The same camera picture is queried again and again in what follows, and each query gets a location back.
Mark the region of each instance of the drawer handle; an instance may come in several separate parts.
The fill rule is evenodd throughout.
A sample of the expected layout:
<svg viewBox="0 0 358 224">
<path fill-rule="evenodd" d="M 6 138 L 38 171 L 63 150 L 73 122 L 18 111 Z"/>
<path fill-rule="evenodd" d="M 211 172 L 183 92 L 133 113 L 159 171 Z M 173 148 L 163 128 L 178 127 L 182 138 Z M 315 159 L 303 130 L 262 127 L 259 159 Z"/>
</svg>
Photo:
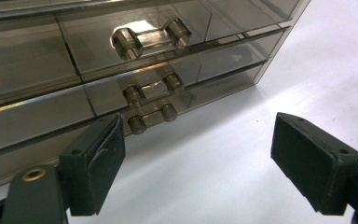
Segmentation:
<svg viewBox="0 0 358 224">
<path fill-rule="evenodd" d="M 162 81 L 167 87 L 168 92 L 179 93 L 185 88 L 185 84 L 183 83 L 182 79 L 174 72 L 166 75 Z M 143 88 L 153 84 L 154 83 L 149 83 L 143 87 L 139 85 L 131 85 L 123 91 L 123 96 L 129 105 L 134 107 L 141 107 L 146 103 L 146 96 L 144 94 Z"/>
<path fill-rule="evenodd" d="M 179 19 L 168 20 L 157 30 L 135 33 L 130 28 L 120 28 L 113 32 L 112 46 L 123 61 L 139 59 L 145 49 L 173 45 L 177 49 L 185 48 L 190 42 L 191 32 Z"/>
<path fill-rule="evenodd" d="M 178 114 L 172 104 L 164 105 L 159 110 L 152 112 L 150 114 L 146 114 L 144 116 L 141 115 L 132 116 L 128 119 L 128 123 L 130 125 L 132 133 L 141 134 L 144 131 L 146 131 L 147 126 L 144 118 L 150 117 L 149 115 L 155 113 L 160 113 L 166 122 L 174 121 L 178 117 Z"/>
</svg>

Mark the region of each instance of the transparent plastic drawer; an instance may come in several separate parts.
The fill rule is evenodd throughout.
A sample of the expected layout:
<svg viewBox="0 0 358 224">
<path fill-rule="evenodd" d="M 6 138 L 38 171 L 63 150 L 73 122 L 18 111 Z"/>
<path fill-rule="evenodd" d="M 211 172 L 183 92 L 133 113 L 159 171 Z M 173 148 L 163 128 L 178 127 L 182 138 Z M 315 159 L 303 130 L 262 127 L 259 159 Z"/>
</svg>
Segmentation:
<svg viewBox="0 0 358 224">
<path fill-rule="evenodd" d="M 211 13 L 199 1 L 104 7 L 58 16 L 81 73 L 205 41 Z"/>
<path fill-rule="evenodd" d="M 207 79 L 218 77 L 244 66 L 266 61 L 284 30 L 233 46 L 184 57 L 133 70 L 118 76 L 86 84 L 97 115 L 126 106 L 137 108 L 158 98 L 167 97 Z"/>
<path fill-rule="evenodd" d="M 243 67 L 193 85 L 179 94 L 151 102 L 137 110 L 127 110 L 123 112 L 124 132 L 126 135 L 143 133 L 161 122 L 171 122 L 191 109 L 251 87 L 255 84 L 255 77 L 261 66 L 262 63 Z"/>
<path fill-rule="evenodd" d="M 239 70 L 223 74 L 222 76 L 191 85 L 189 88 L 186 88 L 184 91 L 178 94 L 167 96 L 163 99 L 154 100 L 135 110 L 126 107 L 122 108 L 120 112 L 122 113 L 123 119 L 125 120 L 124 133 L 126 135 L 142 133 L 146 131 L 146 129 L 161 122 L 174 121 L 178 115 L 183 114 L 191 109 L 206 105 L 211 101 L 218 100 L 231 93 L 253 86 L 255 84 L 255 77 L 262 65 L 263 63 L 245 66 Z M 75 111 L 79 113 L 79 110 L 82 109 L 86 111 L 84 112 L 85 115 L 82 119 L 91 117 L 90 112 L 85 108 L 85 105 L 74 106 L 73 104 L 69 104 L 69 100 L 62 102 L 62 104 L 68 104 L 68 107 L 72 107 L 70 111 L 60 110 L 61 113 L 66 114 L 65 117 L 67 119 L 73 117 Z M 25 117 L 30 118 L 35 116 L 35 114 L 27 115 Z M 42 117 L 43 118 L 40 119 L 44 120 L 45 123 L 39 122 L 39 125 L 45 125 L 48 122 L 57 124 L 53 117 Z M 28 124 L 22 123 L 20 121 L 15 123 L 17 129 L 27 130 L 30 126 L 34 126 L 33 129 L 37 130 L 35 127 L 37 126 L 35 125 L 36 122 L 34 122 L 32 119 L 28 120 L 30 121 Z M 47 136 L 39 136 L 32 141 L 22 142 L 16 146 L 7 147 L 1 150 L 0 185 L 9 182 L 11 177 L 17 172 L 29 168 L 33 165 L 40 163 L 56 164 L 58 162 L 58 155 L 77 136 L 84 132 L 89 124 L 90 120 L 72 125 L 67 123 L 66 125 L 69 126 L 65 129 L 50 133 Z"/>
<path fill-rule="evenodd" d="M 48 162 L 55 164 L 57 156 L 86 129 L 87 126 L 77 128 L 31 145 L 0 153 L 0 181 L 37 164 Z"/>
<path fill-rule="evenodd" d="M 0 21 L 0 94 L 75 76 L 54 17 Z"/>
<path fill-rule="evenodd" d="M 83 87 L 0 107 L 0 148 L 92 117 Z"/>
<path fill-rule="evenodd" d="M 213 14 L 207 40 L 290 21 L 302 0 L 200 0 Z"/>
</svg>

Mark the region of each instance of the white background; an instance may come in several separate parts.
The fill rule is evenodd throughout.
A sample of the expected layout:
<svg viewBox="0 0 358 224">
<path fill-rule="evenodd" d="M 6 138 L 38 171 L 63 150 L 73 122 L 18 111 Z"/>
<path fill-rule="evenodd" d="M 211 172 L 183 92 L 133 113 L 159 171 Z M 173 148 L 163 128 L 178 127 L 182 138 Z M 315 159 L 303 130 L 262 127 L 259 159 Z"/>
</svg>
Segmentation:
<svg viewBox="0 0 358 224">
<path fill-rule="evenodd" d="M 128 137 L 101 214 L 70 223 L 350 223 L 350 207 L 315 213 L 270 158 L 277 112 L 358 150 L 358 0 L 311 1 L 257 86 Z"/>
</svg>

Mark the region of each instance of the drawer front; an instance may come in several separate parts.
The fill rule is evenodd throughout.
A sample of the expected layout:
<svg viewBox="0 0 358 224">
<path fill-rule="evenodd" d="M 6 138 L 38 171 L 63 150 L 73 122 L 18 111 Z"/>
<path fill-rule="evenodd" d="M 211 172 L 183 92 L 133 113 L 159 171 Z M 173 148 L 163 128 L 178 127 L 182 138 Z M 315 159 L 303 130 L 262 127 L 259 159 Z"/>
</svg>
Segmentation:
<svg viewBox="0 0 358 224">
<path fill-rule="evenodd" d="M 122 50 L 114 48 L 112 36 L 120 28 L 129 28 L 142 42 L 142 57 L 175 49 L 165 27 L 171 19 L 180 19 L 191 33 L 190 44 L 205 40 L 211 13 L 198 1 L 185 1 L 157 7 L 124 6 L 65 13 L 59 16 L 62 30 L 81 73 L 124 63 Z"/>
<path fill-rule="evenodd" d="M 161 122 L 173 121 L 179 114 L 250 87 L 255 84 L 254 79 L 260 67 L 261 64 L 243 67 L 240 71 L 233 71 L 218 79 L 193 85 L 179 94 L 150 102 L 139 110 L 124 109 L 122 111 L 125 120 L 124 133 L 129 135 L 144 132 L 147 128 Z M 32 165 L 58 162 L 56 160 L 58 155 L 87 127 L 88 125 L 85 124 L 69 130 L 62 130 L 50 138 L 36 139 L 33 143 L 21 143 L 5 149 L 0 153 L 0 185 L 7 183 L 14 174 Z"/>
<path fill-rule="evenodd" d="M 92 117 L 83 87 L 0 107 L 0 148 Z"/>
<path fill-rule="evenodd" d="M 0 21 L 0 94 L 75 76 L 52 16 Z"/>
<path fill-rule="evenodd" d="M 283 34 L 268 35 L 229 48 L 161 63 L 141 70 L 86 84 L 97 115 L 130 106 L 137 108 L 157 98 L 180 92 L 182 88 L 223 75 L 244 66 L 260 63 L 270 57 Z M 181 82 L 170 83 L 167 78 Z"/>
</svg>

